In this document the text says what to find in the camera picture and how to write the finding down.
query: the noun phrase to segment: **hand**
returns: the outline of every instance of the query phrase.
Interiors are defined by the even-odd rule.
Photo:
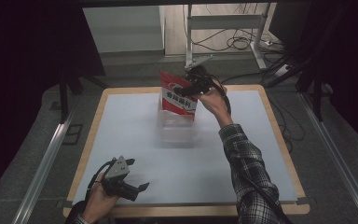
[[[223,90],[227,92],[227,88],[225,86],[223,86]],[[199,99],[205,108],[216,117],[220,128],[224,128],[233,123],[231,116],[228,114],[226,102],[215,87],[212,87],[204,94],[197,94],[193,97]]]
[[[119,199],[118,196],[109,196],[105,193],[100,182],[102,177],[103,175],[99,174],[97,181],[92,186],[89,201],[82,215],[82,218],[88,223],[94,223],[109,214]]]

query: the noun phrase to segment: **white wall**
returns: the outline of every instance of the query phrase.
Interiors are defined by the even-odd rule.
[[[98,52],[164,49],[162,7],[83,8]]]

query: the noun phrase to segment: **wooden table border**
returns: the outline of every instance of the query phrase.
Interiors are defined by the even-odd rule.
[[[271,105],[269,104],[269,98],[260,85],[228,85],[226,86],[228,91],[258,91],[263,102],[264,107],[268,115],[269,122],[272,130],[277,139],[280,147],[282,157],[289,175],[292,178],[293,185],[296,191],[297,203],[286,203],[282,205],[283,212],[288,215],[304,215],[310,211],[310,205],[306,202],[306,195],[298,178],[296,168],[293,165],[292,158],[290,157],[289,151],[284,143],[281,129],[278,126],[278,122],[272,112]],[[72,202],[75,198],[77,188],[86,170],[87,162],[94,145],[94,140],[98,127],[101,122],[101,118],[104,112],[104,106],[107,98],[110,94],[139,94],[139,93],[159,93],[161,87],[142,87],[142,88],[109,88],[103,91],[100,103],[98,104],[97,111],[94,116],[94,120],[89,130],[89,135],[86,144],[83,149],[82,156],[77,166],[74,181],[69,191],[67,201]],[[63,214],[67,217],[71,208],[63,208]],[[118,205],[115,207],[110,214],[112,217],[235,217],[237,216],[237,208],[235,204],[232,205],[203,205],[203,206],[177,206],[172,204],[158,206],[127,206]]]

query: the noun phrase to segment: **checkered shirt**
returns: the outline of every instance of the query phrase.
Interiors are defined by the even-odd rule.
[[[269,179],[261,151],[248,140],[242,127],[239,124],[228,125],[221,129],[219,134],[225,152],[230,158],[236,158],[234,161],[237,167],[240,167],[240,172],[280,205],[278,188]],[[237,194],[238,223],[284,223],[275,215],[264,198],[234,169],[231,169],[231,179]]]

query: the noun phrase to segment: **clear plastic container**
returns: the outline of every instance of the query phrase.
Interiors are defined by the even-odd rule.
[[[195,137],[191,115],[178,115],[158,107],[158,132],[162,143],[172,147],[192,147]]]

